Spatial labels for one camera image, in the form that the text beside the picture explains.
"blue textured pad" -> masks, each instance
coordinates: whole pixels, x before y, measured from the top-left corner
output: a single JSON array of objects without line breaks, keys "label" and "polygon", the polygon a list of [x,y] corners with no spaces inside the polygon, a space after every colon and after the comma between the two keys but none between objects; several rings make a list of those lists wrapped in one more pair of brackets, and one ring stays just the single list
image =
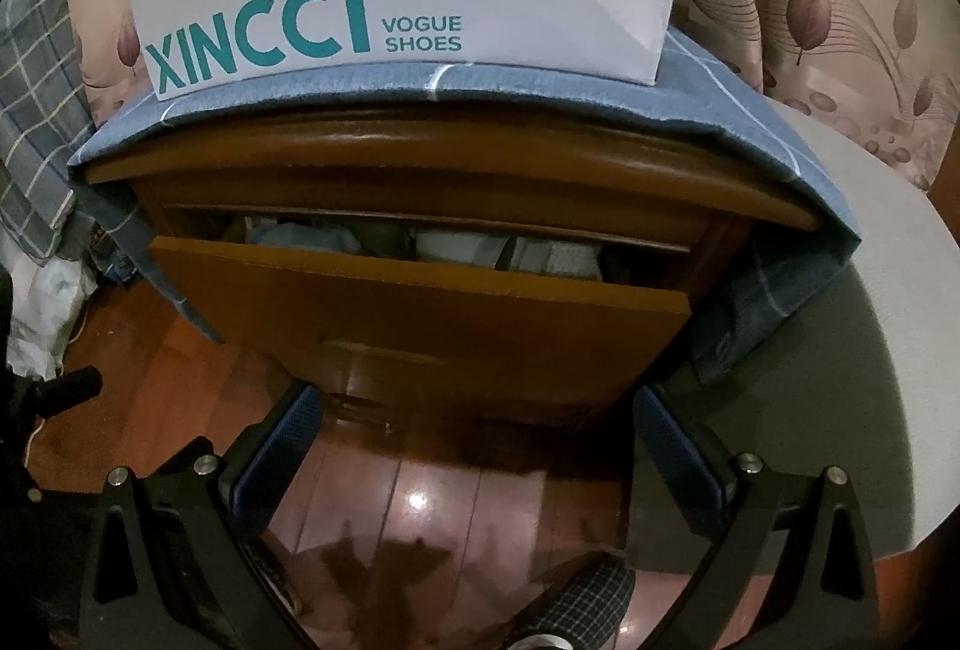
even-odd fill
[{"label": "blue textured pad", "polygon": [[233,483],[229,511],[240,534],[259,535],[267,530],[322,422],[320,391],[307,385]]},{"label": "blue textured pad", "polygon": [[721,535],[726,529],[723,487],[680,423],[649,387],[640,388],[634,398],[634,432],[650,453],[690,530],[708,538]]}]

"wooden cabinet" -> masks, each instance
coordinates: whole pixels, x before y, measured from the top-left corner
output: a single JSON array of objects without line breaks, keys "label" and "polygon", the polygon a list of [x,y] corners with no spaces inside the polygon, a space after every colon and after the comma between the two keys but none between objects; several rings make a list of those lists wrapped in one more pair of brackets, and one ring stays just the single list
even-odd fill
[{"label": "wooden cabinet", "polygon": [[[131,182],[157,228],[152,254],[225,339],[325,391],[551,425],[613,403],[756,220],[820,221],[717,149],[469,105],[218,121],[85,176]],[[643,285],[230,242],[232,220],[254,214],[603,244],[640,266]]]}]

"plaid blanket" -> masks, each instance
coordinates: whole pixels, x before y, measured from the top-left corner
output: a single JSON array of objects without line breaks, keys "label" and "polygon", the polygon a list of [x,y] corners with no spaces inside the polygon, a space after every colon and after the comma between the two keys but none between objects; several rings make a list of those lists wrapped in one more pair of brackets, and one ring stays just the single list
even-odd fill
[{"label": "plaid blanket", "polygon": [[93,130],[67,0],[0,1],[0,220],[37,262],[83,252],[66,163]]}]

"person's leg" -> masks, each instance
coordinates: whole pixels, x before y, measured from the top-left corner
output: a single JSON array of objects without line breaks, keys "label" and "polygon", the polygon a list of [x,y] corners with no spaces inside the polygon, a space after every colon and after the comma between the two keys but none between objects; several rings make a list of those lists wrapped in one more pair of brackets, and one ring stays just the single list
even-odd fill
[{"label": "person's leg", "polygon": [[634,581],[623,561],[603,555],[520,620],[503,650],[600,650],[627,613]]}]

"open drawer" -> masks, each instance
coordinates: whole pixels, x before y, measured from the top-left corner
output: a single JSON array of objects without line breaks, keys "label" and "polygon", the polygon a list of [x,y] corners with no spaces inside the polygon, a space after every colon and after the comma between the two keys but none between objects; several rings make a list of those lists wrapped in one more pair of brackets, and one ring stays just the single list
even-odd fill
[{"label": "open drawer", "polygon": [[613,403],[688,319],[683,292],[160,236],[152,255],[231,343],[330,393],[548,425]]}]

